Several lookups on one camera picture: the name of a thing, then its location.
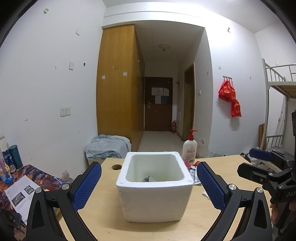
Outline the white printed paper sheet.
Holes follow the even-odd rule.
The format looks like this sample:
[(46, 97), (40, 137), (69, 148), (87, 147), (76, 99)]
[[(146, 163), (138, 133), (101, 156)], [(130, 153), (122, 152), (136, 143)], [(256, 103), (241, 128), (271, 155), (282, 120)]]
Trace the white printed paper sheet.
[(23, 222), (27, 222), (31, 201), (37, 188), (39, 188), (39, 185), (27, 176), (23, 176), (5, 190), (11, 205), (21, 215)]

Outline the blue white sachet pack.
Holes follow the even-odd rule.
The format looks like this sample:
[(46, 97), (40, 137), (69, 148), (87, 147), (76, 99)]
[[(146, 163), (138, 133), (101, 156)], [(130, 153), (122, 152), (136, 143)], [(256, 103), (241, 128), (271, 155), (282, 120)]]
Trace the blue white sachet pack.
[(194, 185), (199, 185), (201, 184), (201, 181), (199, 180), (198, 176), (197, 176), (197, 166), (191, 166), (189, 168), (189, 173), (192, 177), (193, 183)]

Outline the patterned side table cloth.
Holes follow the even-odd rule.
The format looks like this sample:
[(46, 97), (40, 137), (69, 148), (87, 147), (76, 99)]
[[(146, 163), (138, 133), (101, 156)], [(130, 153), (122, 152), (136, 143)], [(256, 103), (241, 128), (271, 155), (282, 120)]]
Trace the patterned side table cloth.
[(34, 192), (58, 190), (67, 181), (54, 177), (32, 165), (26, 165), (12, 174), (10, 184), (1, 182), (1, 208), (21, 215), (21, 226), (14, 230), (16, 240), (26, 239), (27, 220)]

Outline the wall switch pair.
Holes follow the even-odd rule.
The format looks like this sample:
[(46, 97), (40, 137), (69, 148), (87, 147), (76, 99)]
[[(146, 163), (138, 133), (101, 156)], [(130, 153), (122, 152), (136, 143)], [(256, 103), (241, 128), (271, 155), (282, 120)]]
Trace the wall switch pair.
[(71, 108), (60, 108), (60, 117), (70, 116)]

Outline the white lotion pump bottle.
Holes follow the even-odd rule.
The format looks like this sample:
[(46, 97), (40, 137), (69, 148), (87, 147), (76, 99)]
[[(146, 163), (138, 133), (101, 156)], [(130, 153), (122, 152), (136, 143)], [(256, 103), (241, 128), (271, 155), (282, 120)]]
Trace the white lotion pump bottle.
[(197, 142), (194, 140), (194, 132), (197, 130), (190, 130), (188, 139), (183, 144), (182, 159), (185, 163), (193, 165), (196, 159)]

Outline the ceiling lamp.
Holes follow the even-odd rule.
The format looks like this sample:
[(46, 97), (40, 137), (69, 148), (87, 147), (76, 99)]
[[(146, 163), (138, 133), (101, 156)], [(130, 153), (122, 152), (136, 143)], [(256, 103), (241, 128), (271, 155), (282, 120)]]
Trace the ceiling lamp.
[(170, 46), (169, 44), (165, 44), (165, 43), (159, 45), (159, 48), (160, 48), (161, 50), (163, 50), (164, 52), (165, 52), (166, 50), (170, 49), (170, 47), (171, 47), (171, 46)]

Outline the red fire extinguisher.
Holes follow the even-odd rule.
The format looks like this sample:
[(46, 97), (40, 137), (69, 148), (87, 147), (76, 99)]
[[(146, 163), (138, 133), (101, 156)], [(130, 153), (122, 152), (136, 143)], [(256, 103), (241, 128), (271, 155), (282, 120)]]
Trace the red fire extinguisher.
[(174, 120), (171, 125), (171, 132), (176, 133), (177, 131), (177, 122)]

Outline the dark wooden door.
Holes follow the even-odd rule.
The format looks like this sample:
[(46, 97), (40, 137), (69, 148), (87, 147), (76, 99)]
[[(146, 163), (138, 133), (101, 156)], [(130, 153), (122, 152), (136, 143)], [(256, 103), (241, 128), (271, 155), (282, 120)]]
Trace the dark wooden door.
[(170, 132), (173, 112), (173, 78), (146, 77), (144, 96), (145, 131)]

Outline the wooden wardrobe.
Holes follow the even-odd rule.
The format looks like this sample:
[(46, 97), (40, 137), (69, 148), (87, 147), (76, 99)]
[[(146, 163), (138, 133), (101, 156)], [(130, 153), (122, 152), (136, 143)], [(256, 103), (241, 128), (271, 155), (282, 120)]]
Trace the wooden wardrobe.
[(103, 30), (96, 84), (98, 133), (126, 137), (137, 151), (144, 134), (144, 59), (135, 25)]

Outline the light blue draped cloth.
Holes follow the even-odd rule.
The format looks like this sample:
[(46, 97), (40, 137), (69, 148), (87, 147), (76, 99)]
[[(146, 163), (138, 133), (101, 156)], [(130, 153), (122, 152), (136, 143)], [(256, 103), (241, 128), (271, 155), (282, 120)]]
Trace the light blue draped cloth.
[(95, 158), (124, 159), (132, 151), (130, 140), (123, 136), (100, 134), (85, 148), (86, 158), (90, 161)]

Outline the wooden table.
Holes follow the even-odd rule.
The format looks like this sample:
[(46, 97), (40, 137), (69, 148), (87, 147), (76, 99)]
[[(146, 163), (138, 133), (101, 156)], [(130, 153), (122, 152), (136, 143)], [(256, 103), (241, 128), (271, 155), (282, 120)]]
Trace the wooden table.
[(200, 159), (196, 186), (177, 152), (108, 158), (87, 203), (60, 209), (67, 240), (272, 240), (270, 195), (241, 156)]

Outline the grey sock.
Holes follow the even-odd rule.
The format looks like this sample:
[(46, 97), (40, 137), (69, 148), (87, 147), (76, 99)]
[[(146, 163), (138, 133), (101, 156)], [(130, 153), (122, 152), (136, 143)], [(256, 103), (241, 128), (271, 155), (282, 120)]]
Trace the grey sock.
[(143, 182), (155, 182), (156, 180), (152, 178), (151, 175), (148, 175), (147, 177), (143, 178)]

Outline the red snack packet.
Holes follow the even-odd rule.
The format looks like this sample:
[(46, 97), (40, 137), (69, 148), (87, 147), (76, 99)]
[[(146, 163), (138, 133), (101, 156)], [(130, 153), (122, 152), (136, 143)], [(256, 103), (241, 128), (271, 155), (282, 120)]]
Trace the red snack packet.
[(190, 163), (185, 162), (185, 165), (186, 165), (186, 167), (187, 167), (188, 170), (191, 168), (191, 164)]

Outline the red hanging bags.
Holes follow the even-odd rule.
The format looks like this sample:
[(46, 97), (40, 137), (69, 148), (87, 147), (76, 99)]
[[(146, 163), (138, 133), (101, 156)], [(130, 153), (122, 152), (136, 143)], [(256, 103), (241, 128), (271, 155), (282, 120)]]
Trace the red hanging bags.
[(231, 117), (241, 117), (240, 103), (236, 98), (236, 91), (233, 87), (232, 78), (223, 77), (223, 82), (218, 91), (218, 97), (231, 104)]

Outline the metal bunk bed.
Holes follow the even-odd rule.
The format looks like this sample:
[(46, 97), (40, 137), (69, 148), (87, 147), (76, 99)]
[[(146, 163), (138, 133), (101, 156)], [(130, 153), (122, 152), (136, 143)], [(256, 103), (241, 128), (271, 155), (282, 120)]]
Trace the metal bunk bed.
[(292, 112), (295, 111), (295, 63), (270, 66), (262, 59), (265, 81), (265, 122), (260, 149), (295, 151)]

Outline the white cloth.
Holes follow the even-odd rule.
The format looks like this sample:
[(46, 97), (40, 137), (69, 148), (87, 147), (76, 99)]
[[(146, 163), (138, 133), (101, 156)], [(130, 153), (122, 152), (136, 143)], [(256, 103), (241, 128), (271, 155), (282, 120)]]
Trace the white cloth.
[(202, 193), (202, 195), (205, 196), (207, 199), (210, 199), (206, 191), (204, 191), (204, 192)]

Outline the white styrofoam box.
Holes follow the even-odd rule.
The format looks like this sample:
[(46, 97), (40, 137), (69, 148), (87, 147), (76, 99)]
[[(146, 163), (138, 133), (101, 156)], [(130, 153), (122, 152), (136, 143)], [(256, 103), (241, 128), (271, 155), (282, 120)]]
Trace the white styrofoam box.
[(123, 216), (139, 223), (179, 221), (193, 185), (178, 152), (129, 152), (116, 182)]

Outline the dark teal cylindrical can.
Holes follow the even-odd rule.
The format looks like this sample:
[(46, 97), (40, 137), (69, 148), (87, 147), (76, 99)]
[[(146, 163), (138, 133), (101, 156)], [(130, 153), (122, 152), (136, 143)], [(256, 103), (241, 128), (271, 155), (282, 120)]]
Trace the dark teal cylindrical can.
[(18, 146), (12, 145), (9, 147), (9, 150), (16, 169), (21, 169), (23, 167), (23, 163), (20, 157)]

